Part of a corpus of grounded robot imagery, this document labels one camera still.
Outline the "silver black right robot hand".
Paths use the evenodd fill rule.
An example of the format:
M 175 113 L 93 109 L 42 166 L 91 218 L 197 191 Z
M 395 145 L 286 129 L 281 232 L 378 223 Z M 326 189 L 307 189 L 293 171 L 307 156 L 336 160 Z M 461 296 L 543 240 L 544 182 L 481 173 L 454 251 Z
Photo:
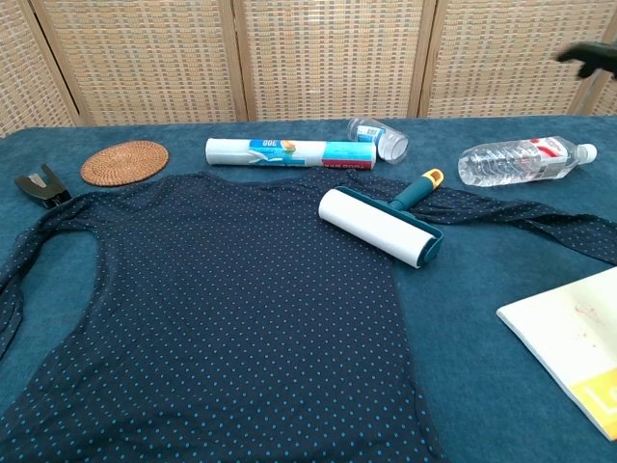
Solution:
M 577 79 L 586 79 L 596 70 L 609 72 L 613 79 L 617 76 L 617 52 L 615 42 L 580 41 L 557 52 L 553 60 L 558 63 L 579 61 Z

